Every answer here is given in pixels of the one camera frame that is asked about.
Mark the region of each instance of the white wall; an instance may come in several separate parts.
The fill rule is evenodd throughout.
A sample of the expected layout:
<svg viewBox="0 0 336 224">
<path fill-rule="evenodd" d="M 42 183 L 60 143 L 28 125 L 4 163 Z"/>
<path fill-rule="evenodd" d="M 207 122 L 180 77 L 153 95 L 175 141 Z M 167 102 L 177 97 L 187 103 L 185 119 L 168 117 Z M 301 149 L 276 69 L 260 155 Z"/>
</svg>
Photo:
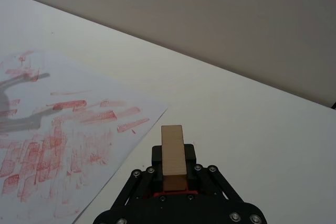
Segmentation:
<svg viewBox="0 0 336 224">
<path fill-rule="evenodd" d="M 37 0 L 331 106 L 335 0 Z"/>
</svg>

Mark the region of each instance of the white table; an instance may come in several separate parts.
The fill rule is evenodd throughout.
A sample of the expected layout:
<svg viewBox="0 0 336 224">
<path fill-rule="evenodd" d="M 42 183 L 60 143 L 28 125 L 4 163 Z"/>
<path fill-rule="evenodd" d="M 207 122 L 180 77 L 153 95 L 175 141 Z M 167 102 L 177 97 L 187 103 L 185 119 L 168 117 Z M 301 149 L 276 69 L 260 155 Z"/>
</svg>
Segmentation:
<svg viewBox="0 0 336 224">
<path fill-rule="evenodd" d="M 133 169 L 150 166 L 164 124 L 182 124 L 197 161 L 217 165 L 268 223 L 334 222 L 335 110 L 31 0 L 0 0 L 0 54 L 27 49 L 60 52 L 169 104 L 76 223 L 91 224 Z"/>
</svg>

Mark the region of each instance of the metal bolt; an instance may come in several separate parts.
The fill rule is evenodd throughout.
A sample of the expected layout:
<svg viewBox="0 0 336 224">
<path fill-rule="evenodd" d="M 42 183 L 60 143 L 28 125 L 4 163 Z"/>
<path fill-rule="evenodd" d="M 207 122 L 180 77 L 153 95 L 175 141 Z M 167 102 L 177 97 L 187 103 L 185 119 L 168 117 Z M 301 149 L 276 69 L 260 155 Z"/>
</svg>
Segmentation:
<svg viewBox="0 0 336 224">
<path fill-rule="evenodd" d="M 149 173 L 153 173 L 154 171 L 155 171 L 155 170 L 154 170 L 153 167 L 149 167 L 148 170 L 147 170 L 147 172 L 149 172 Z"/>
<path fill-rule="evenodd" d="M 195 169 L 195 170 L 201 170 L 202 167 L 201 167 L 201 165 L 195 165 L 194 169 Z"/>
<path fill-rule="evenodd" d="M 257 215 L 251 215 L 250 216 L 250 220 L 254 224 L 261 224 L 261 218 L 259 216 L 257 216 Z"/>
<path fill-rule="evenodd" d="M 236 212 L 232 212 L 230 214 L 230 219 L 233 220 L 234 222 L 240 222 L 241 220 L 239 214 L 237 214 Z"/>
<path fill-rule="evenodd" d="M 121 218 L 119 220 L 117 220 L 117 222 L 115 224 L 127 224 L 127 220 L 124 218 Z"/>
<path fill-rule="evenodd" d="M 138 170 L 134 171 L 133 172 L 133 176 L 134 177 L 138 177 L 140 175 L 140 172 Z"/>
<path fill-rule="evenodd" d="M 215 172 L 215 171 L 217 171 L 217 169 L 216 169 L 215 166 L 210 166 L 210 167 L 209 167 L 209 170 L 210 170 L 210 172 Z"/>
</svg>

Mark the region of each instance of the wooden block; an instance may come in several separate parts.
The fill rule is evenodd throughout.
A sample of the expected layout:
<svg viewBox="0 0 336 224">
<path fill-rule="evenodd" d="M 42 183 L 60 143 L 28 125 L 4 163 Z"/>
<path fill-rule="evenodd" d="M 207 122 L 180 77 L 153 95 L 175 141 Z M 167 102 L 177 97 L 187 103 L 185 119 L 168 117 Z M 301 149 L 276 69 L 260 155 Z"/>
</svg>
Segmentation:
<svg viewBox="0 0 336 224">
<path fill-rule="evenodd" d="M 161 139 L 163 190 L 185 190 L 187 186 L 187 169 L 182 126 L 161 126 Z"/>
</svg>

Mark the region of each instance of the white paper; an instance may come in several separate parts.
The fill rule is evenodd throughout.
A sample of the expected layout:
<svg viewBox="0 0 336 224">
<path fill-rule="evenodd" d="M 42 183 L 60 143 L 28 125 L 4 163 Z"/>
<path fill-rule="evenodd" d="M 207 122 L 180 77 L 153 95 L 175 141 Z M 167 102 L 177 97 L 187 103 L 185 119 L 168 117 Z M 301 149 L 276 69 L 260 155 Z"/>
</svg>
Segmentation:
<svg viewBox="0 0 336 224">
<path fill-rule="evenodd" d="M 43 51 L 0 57 L 0 81 L 0 223 L 72 223 L 166 109 Z"/>
</svg>

